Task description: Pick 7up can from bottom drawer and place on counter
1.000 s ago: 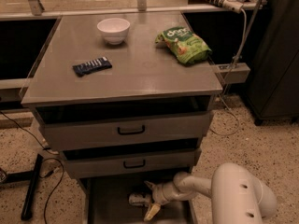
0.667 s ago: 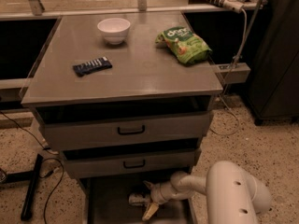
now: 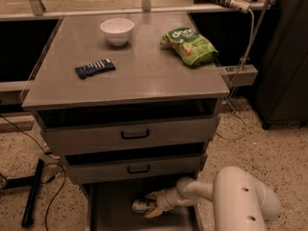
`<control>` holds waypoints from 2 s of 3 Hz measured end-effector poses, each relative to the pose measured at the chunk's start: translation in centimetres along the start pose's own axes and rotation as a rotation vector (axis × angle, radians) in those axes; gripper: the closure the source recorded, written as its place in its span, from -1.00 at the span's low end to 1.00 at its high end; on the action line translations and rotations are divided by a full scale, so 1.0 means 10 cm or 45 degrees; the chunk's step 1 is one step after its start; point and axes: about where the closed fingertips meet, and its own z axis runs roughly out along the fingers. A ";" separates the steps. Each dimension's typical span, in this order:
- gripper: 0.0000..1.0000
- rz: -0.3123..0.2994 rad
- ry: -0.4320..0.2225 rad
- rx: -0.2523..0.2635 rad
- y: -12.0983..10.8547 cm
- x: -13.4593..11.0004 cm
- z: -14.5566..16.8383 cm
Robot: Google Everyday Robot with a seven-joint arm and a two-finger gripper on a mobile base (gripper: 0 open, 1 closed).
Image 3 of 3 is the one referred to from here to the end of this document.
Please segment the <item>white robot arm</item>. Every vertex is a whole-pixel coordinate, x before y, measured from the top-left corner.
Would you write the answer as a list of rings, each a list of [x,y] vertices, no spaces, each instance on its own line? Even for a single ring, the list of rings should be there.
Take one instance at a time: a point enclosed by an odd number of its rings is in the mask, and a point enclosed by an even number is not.
[[[216,231],[266,231],[265,223],[280,215],[277,194],[239,167],[224,167],[213,183],[180,178],[176,186],[146,196],[155,203],[147,218],[160,216],[175,207],[188,207],[201,198],[213,203]]]

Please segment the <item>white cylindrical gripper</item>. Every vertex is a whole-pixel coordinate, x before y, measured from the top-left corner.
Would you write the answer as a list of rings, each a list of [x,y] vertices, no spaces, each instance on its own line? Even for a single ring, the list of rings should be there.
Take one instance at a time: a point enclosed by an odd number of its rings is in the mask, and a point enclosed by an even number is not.
[[[175,207],[189,207],[193,205],[193,201],[185,198],[175,187],[163,189],[158,192],[151,192],[147,194],[145,198],[150,200],[156,199],[156,205],[159,207],[146,213],[144,215],[146,218],[158,217],[163,213],[163,211],[170,211]]]

